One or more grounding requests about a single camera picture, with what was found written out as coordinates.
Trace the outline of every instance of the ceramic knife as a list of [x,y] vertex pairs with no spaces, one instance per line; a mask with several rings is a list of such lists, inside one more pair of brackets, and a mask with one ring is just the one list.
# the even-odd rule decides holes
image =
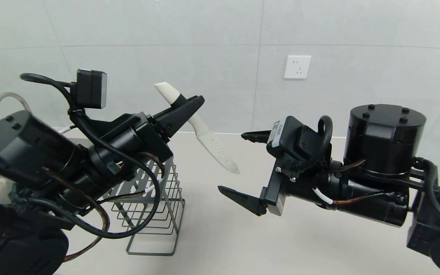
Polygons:
[[[164,99],[173,107],[174,105],[182,104],[182,102],[187,101],[178,90],[167,82],[157,83],[154,86],[162,97],[164,97]],[[198,114],[192,115],[188,122],[193,127],[198,141],[218,163],[234,174],[241,173],[234,160],[225,153],[223,145],[218,137],[208,128]]]

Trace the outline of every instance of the countertop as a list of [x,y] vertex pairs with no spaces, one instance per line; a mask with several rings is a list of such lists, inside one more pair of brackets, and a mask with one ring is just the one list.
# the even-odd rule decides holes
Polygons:
[[[186,207],[173,256],[129,256],[127,239],[103,240],[65,263],[61,275],[440,275],[430,258],[406,248],[409,214],[402,228],[383,225],[309,202],[287,198],[281,217],[257,217],[221,195],[223,185],[258,196],[267,185],[274,158],[263,144],[238,134],[219,134],[241,170],[223,169],[197,142],[178,133],[170,142]],[[345,139],[332,139],[333,158],[341,159]],[[100,226],[97,214],[85,218]],[[112,220],[111,231],[123,230]],[[68,232],[70,252],[93,236]]]

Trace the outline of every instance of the wall outlet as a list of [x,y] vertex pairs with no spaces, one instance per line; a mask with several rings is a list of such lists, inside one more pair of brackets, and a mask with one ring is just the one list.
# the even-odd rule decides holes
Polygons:
[[310,61],[309,55],[289,55],[286,60],[285,79],[307,78]]

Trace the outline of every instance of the knife rack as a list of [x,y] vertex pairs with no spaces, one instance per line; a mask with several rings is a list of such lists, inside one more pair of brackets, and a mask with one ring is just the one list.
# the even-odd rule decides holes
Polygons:
[[[158,176],[159,167],[154,162],[149,161],[146,165]],[[176,251],[185,200],[182,198],[176,165],[172,157],[166,161],[165,168],[165,176],[159,182],[161,190],[159,208],[150,223],[129,240],[126,249],[129,255],[172,256]],[[103,198],[130,194],[151,185],[150,177],[142,170],[138,170],[133,180],[115,186]],[[130,229],[150,214],[155,195],[153,190],[142,196],[113,200],[112,212],[116,213],[116,218],[121,221],[122,227]]]

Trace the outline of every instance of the white cable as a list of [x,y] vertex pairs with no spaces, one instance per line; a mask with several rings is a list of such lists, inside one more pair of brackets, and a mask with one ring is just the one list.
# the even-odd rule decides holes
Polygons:
[[[162,183],[162,181],[164,180],[164,178],[160,178],[160,179],[157,179],[160,183]],[[149,186],[149,187],[147,187],[147,188],[145,188],[145,194],[147,194],[147,193],[149,193],[150,191],[152,191],[152,190],[154,190],[155,188],[154,188],[154,186]]]
[[327,197],[326,195],[323,195],[322,192],[320,192],[320,190],[319,190],[318,188],[315,188],[315,189],[313,190],[313,192],[315,192],[316,195],[317,195],[321,200],[323,200],[324,202],[326,202],[327,204],[331,205],[331,204],[334,203],[334,201],[333,201],[331,198]]
[[152,190],[154,190],[154,186],[149,186],[149,187],[145,188],[145,193],[147,194]]
[[72,130],[72,129],[74,129],[74,128],[75,128],[75,127],[70,126],[70,127],[67,127],[67,128],[61,129],[61,130],[59,131],[59,133],[60,133],[60,134],[65,134],[65,133],[69,132],[70,130]]

